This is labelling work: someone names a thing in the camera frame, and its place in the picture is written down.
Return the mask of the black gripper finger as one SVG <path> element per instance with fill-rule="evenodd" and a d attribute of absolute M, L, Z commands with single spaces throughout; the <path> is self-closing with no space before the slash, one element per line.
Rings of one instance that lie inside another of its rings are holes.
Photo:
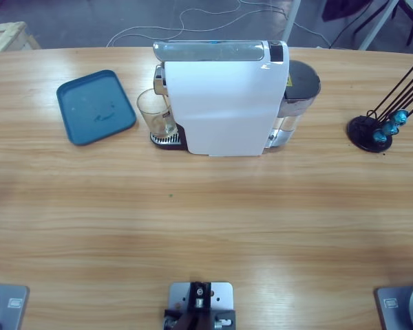
<path fill-rule="evenodd" d="M 321 18 L 334 21 L 356 14 L 370 4 L 370 0 L 327 0 Z"/>

